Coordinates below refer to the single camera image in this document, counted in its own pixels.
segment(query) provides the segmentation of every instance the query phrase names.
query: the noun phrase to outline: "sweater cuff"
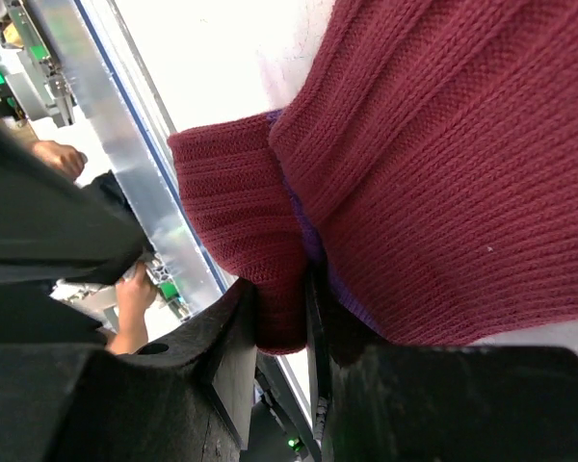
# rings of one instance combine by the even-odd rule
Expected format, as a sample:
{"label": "sweater cuff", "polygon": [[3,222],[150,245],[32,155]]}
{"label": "sweater cuff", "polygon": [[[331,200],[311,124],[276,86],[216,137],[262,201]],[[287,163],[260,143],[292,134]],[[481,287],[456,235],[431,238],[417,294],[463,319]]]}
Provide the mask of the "sweater cuff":
{"label": "sweater cuff", "polygon": [[274,153],[272,120],[256,115],[187,130],[169,139],[189,221],[219,265],[259,292],[257,345],[305,344],[302,234]]}

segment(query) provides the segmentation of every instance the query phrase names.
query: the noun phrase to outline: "fingers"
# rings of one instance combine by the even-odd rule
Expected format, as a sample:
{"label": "fingers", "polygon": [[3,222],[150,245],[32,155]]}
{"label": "fingers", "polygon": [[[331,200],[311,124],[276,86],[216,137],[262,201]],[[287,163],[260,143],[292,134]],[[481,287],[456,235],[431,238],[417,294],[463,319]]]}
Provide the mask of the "fingers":
{"label": "fingers", "polygon": [[64,157],[62,158],[63,164],[69,176],[73,180],[76,180],[84,171],[86,160],[84,155],[74,147],[68,146],[67,148],[68,150],[65,152]]}
{"label": "fingers", "polygon": [[133,280],[137,281],[140,284],[144,284],[146,279],[147,273],[145,272],[145,264],[142,262],[138,262],[137,267],[135,268],[135,276],[133,276]]}

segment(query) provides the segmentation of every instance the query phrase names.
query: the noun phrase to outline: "sweater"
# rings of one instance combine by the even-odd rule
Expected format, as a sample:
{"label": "sweater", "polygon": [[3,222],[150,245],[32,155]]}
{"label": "sweater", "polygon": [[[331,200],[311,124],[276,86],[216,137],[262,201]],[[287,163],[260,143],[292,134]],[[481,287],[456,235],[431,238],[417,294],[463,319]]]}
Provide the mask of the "sweater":
{"label": "sweater", "polygon": [[169,144],[265,351],[304,345],[309,261],[395,344],[578,319],[578,0],[337,0],[288,107]]}

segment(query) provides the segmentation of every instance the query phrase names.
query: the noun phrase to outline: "ribbed knit fabric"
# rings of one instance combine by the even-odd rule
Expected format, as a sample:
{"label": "ribbed knit fabric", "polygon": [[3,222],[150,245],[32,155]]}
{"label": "ribbed knit fabric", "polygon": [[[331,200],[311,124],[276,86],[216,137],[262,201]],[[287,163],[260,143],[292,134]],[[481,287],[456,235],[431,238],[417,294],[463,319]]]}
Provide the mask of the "ribbed knit fabric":
{"label": "ribbed knit fabric", "polygon": [[[271,149],[257,134],[265,155],[241,147],[249,133],[240,123],[171,140],[187,213],[206,244],[236,252],[229,270],[249,266],[245,232],[234,226],[229,236],[194,210],[192,182],[221,171],[246,190],[265,165],[276,182],[270,200],[286,202],[279,222],[289,220],[289,190],[335,277],[391,342],[468,344],[578,319],[578,0],[338,0]],[[240,133],[226,137],[227,126]],[[192,148],[202,144],[210,147]],[[213,171],[193,173],[192,163]],[[223,182],[206,191],[224,211],[240,209],[245,192],[236,199]],[[269,222],[249,213],[249,236],[270,236]],[[282,255],[301,245],[292,223],[275,234]],[[255,283],[278,263],[266,255],[247,276]],[[298,260],[281,265],[279,286],[298,283]],[[272,347],[303,339],[301,329],[285,325]]]}
{"label": "ribbed knit fabric", "polygon": [[302,234],[257,115],[170,138],[180,197],[203,244],[227,271],[256,284],[256,341],[271,353],[306,338]]}

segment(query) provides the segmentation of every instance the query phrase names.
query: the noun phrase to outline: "black plastic part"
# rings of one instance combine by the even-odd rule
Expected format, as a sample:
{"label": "black plastic part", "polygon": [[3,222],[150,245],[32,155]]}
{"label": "black plastic part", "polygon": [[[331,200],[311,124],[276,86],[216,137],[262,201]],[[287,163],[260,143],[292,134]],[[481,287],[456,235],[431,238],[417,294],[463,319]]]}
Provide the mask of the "black plastic part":
{"label": "black plastic part", "polygon": [[294,397],[285,374],[273,356],[259,353],[257,369],[265,380],[259,380],[263,391],[270,396],[272,409],[284,426],[288,439],[299,438],[314,462],[322,460],[321,449],[313,438],[313,431]]}
{"label": "black plastic part", "polygon": [[105,345],[98,321],[47,296],[36,284],[0,285],[0,344]]}
{"label": "black plastic part", "polygon": [[244,302],[234,327],[199,363],[204,393],[223,418],[238,448],[249,445],[250,409],[257,348],[252,303]]}
{"label": "black plastic part", "polygon": [[326,286],[315,296],[331,371],[326,462],[578,462],[571,351],[393,346]]}
{"label": "black plastic part", "polygon": [[[82,192],[90,195],[98,204],[104,207],[109,213],[116,217],[131,223],[141,229],[137,222],[135,213],[131,208],[122,188],[120,187],[116,176],[112,171],[103,173],[92,180],[92,182],[82,188]],[[128,262],[133,262],[141,257],[142,253],[154,253],[154,247],[147,238],[141,241],[141,246],[132,247],[121,259],[108,260],[102,266],[95,269],[94,273],[84,276],[73,276],[66,278],[67,282],[88,282],[97,284],[108,284],[107,281],[116,280],[124,272],[124,266]]]}
{"label": "black plastic part", "polygon": [[0,280],[59,274],[113,284],[145,242],[139,225],[110,213],[0,131]]}
{"label": "black plastic part", "polygon": [[[84,344],[0,345],[0,462],[237,461],[239,448],[197,371],[206,353],[226,350],[224,340],[240,330],[253,297],[251,284],[236,282],[202,314],[152,343],[166,346],[156,354],[115,357]],[[252,383],[247,367],[231,364],[231,383]],[[250,406],[242,407],[248,416]]]}
{"label": "black plastic part", "polygon": [[310,377],[310,408],[312,432],[317,441],[323,440],[324,424],[331,403],[331,372],[329,370],[328,342],[321,321],[320,303],[327,292],[325,272],[312,272],[306,278],[305,303],[308,353],[308,376]]}
{"label": "black plastic part", "polygon": [[240,462],[295,462],[296,454],[287,444],[287,434],[264,401],[252,407],[250,435],[249,450],[240,453]]}

